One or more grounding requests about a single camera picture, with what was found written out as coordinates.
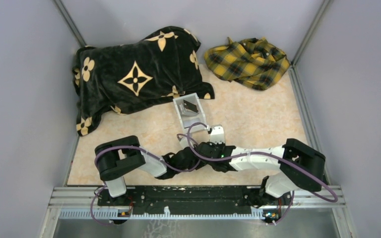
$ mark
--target small box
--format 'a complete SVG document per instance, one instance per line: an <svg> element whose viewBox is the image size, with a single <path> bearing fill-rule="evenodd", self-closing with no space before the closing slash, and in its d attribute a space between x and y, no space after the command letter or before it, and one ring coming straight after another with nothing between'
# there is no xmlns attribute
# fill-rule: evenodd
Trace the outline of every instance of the small box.
<svg viewBox="0 0 381 238"><path fill-rule="evenodd" d="M184 100L196 105L196 109L198 111L198 114L196 116L181 115L179 106L183 105ZM208 125L208 123L206 122L205 113L203 112L203 109L201 106L201 102L199 101L198 95L196 93L174 98L173 103L175 105L175 109L179 117L179 121L180 121L180 125L182 126L183 133L187 133L188 128L195 122L202 122L205 125ZM193 127L190 132L193 133L193 132L197 132L201 130L205 130L205 127L203 125L197 125Z"/></svg>
<svg viewBox="0 0 381 238"><path fill-rule="evenodd" d="M195 117L199 114L198 107L195 104L188 102L186 100L183 100L183 103L180 103L180 102L177 102L177 103L178 103L180 115Z"/></svg>

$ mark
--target black mounting plate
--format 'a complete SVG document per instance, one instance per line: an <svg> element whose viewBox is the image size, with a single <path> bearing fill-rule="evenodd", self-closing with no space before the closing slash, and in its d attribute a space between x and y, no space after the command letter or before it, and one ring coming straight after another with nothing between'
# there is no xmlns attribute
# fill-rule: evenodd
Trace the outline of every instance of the black mounting plate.
<svg viewBox="0 0 381 238"><path fill-rule="evenodd" d="M142 215L164 214L168 206L172 215L250 214L252 198L259 195L260 186L133 186L126 194L112 198L107 189L98 199L99 206L129 206L133 201L133 213ZM287 194L282 205L288 205ZM278 200L270 205L277 205Z"/></svg>

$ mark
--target gray wall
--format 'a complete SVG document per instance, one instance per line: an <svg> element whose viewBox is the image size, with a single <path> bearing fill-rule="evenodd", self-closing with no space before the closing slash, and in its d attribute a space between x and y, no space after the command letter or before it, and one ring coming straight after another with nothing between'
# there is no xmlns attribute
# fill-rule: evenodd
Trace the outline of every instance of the gray wall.
<svg viewBox="0 0 381 238"><path fill-rule="evenodd" d="M263 37L290 59L322 0L63 0L89 45L134 43L164 26L182 26L211 47Z"/></svg>
<svg viewBox="0 0 381 238"><path fill-rule="evenodd" d="M0 1L0 237L39 234L76 140L78 44L50 0Z"/></svg>
<svg viewBox="0 0 381 238"><path fill-rule="evenodd" d="M381 1L335 1L297 68L358 234L381 238Z"/></svg>

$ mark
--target white box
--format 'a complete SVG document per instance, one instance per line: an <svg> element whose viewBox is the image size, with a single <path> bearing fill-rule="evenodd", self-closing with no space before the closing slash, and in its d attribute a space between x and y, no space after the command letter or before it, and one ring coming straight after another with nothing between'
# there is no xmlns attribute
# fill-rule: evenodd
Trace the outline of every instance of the white box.
<svg viewBox="0 0 381 238"><path fill-rule="evenodd" d="M178 105L183 103L183 100L186 100L190 103L195 104L197 109L198 109L198 112L199 112L198 115L196 115L194 117L188 117L188 116L181 115ZM176 112L178 114L180 125L182 126L183 133L187 133L188 127L190 127L195 122L202 122L205 125L208 125L208 123L206 122L205 113L203 112L203 109L201 106L201 102L199 101L198 95L196 93L192 93L189 95L184 95L184 96L181 96L178 98L174 98L173 103L175 105L175 109L176 109ZM205 129L206 129L206 127L204 127L203 125L197 125L197 126L193 127L190 132L193 133L193 132L197 132L197 131L201 131L201 130L205 130Z"/></svg>

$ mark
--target plaid fabric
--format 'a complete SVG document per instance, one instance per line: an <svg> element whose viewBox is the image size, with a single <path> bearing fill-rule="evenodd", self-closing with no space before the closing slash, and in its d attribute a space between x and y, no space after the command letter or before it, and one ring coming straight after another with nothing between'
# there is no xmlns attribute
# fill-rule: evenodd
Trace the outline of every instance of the plaid fabric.
<svg viewBox="0 0 381 238"><path fill-rule="evenodd" d="M265 38L245 39L205 52L208 68L220 79L236 81L255 90L277 83L290 67L285 53Z"/></svg>

